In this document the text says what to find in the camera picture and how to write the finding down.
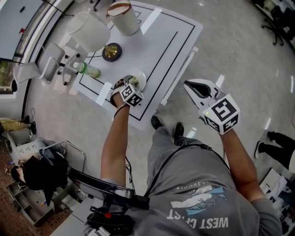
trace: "gray t-shirt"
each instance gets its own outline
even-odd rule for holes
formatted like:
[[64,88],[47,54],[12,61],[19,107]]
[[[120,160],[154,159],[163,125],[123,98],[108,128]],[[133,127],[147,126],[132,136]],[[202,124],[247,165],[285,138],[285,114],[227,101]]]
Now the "gray t-shirt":
[[129,209],[132,235],[279,236],[281,223],[266,198],[248,202],[213,152],[177,152],[150,193],[150,209]]

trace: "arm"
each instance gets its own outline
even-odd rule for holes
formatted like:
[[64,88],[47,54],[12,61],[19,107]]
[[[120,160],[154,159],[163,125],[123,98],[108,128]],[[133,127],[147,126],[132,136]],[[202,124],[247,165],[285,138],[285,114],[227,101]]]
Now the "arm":
[[258,184],[254,163],[248,156],[235,131],[231,129],[221,136],[221,140],[237,191],[248,201],[265,198]]
[[[113,96],[117,107],[124,102],[120,93]],[[126,186],[125,156],[128,142],[129,106],[123,107],[114,118],[102,150],[100,178],[109,178]]]

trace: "black and white marker cube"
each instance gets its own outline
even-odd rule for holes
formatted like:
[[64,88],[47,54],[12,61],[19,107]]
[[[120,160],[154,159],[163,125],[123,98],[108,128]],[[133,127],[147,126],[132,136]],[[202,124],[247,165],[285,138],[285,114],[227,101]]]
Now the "black and white marker cube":
[[202,111],[201,115],[204,116],[207,125],[222,135],[239,122],[239,114],[239,107],[231,95],[227,94],[214,105]]
[[135,88],[131,83],[129,83],[120,94],[123,101],[130,106],[136,106],[143,100],[143,94]]

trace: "shoe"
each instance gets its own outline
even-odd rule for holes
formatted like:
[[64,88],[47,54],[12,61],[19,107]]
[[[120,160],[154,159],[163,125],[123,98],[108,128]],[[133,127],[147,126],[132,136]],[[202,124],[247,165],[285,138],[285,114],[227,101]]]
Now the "shoe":
[[29,123],[30,123],[30,117],[29,117],[29,116],[26,116],[26,117],[23,119],[23,123],[25,123],[25,124],[29,124]]
[[177,122],[172,131],[172,136],[174,140],[177,140],[180,136],[183,136],[183,134],[184,134],[183,123]]
[[31,127],[29,127],[29,129],[32,131],[33,135],[35,135],[37,133],[36,122],[35,121],[33,121],[31,123]]
[[151,119],[151,123],[152,123],[152,126],[155,130],[157,130],[159,127],[162,127],[163,124],[161,122],[161,120],[159,119],[159,117],[157,116],[153,116],[152,119]]
[[255,152],[254,152],[254,157],[257,159],[259,158],[260,152],[258,151],[259,145],[262,144],[263,142],[258,141],[256,144]]
[[272,139],[271,137],[274,135],[274,131],[273,132],[267,132],[267,137],[270,139],[271,142],[274,142],[274,139]]

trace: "desk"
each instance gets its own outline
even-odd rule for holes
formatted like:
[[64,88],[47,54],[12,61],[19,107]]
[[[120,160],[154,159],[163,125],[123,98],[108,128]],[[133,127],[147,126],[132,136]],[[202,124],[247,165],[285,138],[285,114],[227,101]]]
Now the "desk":
[[[140,26],[156,8],[135,1],[131,4]],[[123,49],[122,56],[110,63],[101,57],[102,50],[90,53],[85,62],[99,68],[101,76],[96,80],[79,74],[74,86],[96,101],[105,82],[110,82],[113,88],[114,84],[126,75],[127,69],[142,70],[147,77],[147,85],[142,92],[144,99],[130,109],[129,124],[144,130],[159,104],[164,105],[167,102],[171,91],[195,54],[192,49],[203,26],[185,16],[162,9],[161,14],[144,35],[139,29],[131,36],[123,36],[112,22],[108,27],[111,29],[108,43],[120,44]],[[116,108],[109,100],[110,93],[102,106],[113,116]]]

